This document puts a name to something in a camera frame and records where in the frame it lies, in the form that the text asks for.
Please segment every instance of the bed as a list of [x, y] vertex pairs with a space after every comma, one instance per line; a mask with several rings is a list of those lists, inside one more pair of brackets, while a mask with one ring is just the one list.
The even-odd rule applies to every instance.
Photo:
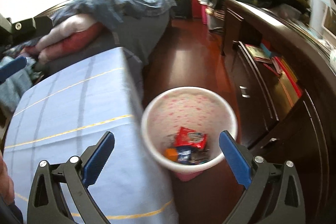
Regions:
[[[116, 47], [24, 93], [7, 132], [4, 160], [25, 221], [39, 162], [65, 162], [111, 131], [115, 149], [88, 188], [102, 212], [111, 223], [178, 223], [167, 170], [150, 157], [140, 136], [141, 68], [138, 57]], [[63, 192], [74, 220], [83, 223], [68, 188]]]
[[139, 57], [143, 65], [147, 65], [149, 54], [169, 24], [170, 10], [151, 17], [124, 16], [123, 23], [118, 24], [112, 32], [108, 29], [103, 30], [87, 47], [74, 54], [48, 62], [43, 67], [43, 71], [52, 75], [76, 62], [115, 47], [125, 47]]

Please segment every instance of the drawer handle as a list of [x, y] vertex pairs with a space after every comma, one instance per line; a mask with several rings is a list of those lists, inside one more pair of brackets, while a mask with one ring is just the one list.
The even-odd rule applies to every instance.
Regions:
[[244, 98], [250, 98], [250, 96], [247, 95], [247, 93], [246, 93], [246, 91], [247, 91], [247, 87], [240, 85], [239, 88], [240, 88], [240, 91], [241, 91], [241, 95], [242, 95]]
[[265, 144], [264, 146], [261, 146], [260, 148], [263, 149], [263, 148], [268, 148], [270, 147], [271, 145], [273, 145], [274, 143], [276, 143], [278, 140], [278, 138], [270, 138], [270, 140], [268, 141], [267, 144]]

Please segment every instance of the black suitcase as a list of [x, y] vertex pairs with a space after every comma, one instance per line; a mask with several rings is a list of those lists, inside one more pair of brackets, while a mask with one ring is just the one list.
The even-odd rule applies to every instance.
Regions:
[[172, 9], [175, 14], [175, 18], [188, 18], [191, 16], [191, 0], [175, 0], [177, 6], [173, 6]]

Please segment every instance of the notebook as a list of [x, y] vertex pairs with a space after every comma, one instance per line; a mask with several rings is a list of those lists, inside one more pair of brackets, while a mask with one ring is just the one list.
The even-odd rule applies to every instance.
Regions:
[[292, 84], [296, 94], [298, 95], [298, 97], [301, 97], [302, 95], [302, 90], [300, 89], [300, 87], [297, 85], [296, 81], [297, 78], [293, 78], [292, 75], [294, 75], [293, 71], [290, 69], [290, 71], [287, 70], [287, 67], [284, 65], [283, 61], [281, 58], [275, 57], [275, 60], [278, 62], [278, 64], [281, 66], [283, 72], [287, 75], [290, 83]]
[[262, 48], [248, 44], [245, 44], [245, 47], [255, 61], [272, 64], [272, 61], [268, 58]]

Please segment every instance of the cabinet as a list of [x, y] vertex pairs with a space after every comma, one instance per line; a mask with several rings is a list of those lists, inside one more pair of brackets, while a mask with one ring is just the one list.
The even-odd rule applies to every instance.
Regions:
[[295, 163], [304, 199], [309, 200], [305, 204], [307, 219], [315, 217], [326, 199], [328, 159], [320, 119], [307, 92], [251, 152], [268, 162]]
[[[309, 223], [336, 193], [335, 74], [328, 57], [290, 24], [234, 0], [226, 0], [226, 8], [222, 49], [239, 108], [241, 143], [269, 162], [294, 162]], [[261, 37], [285, 57], [303, 88], [289, 106], [276, 75], [245, 47], [258, 46]]]

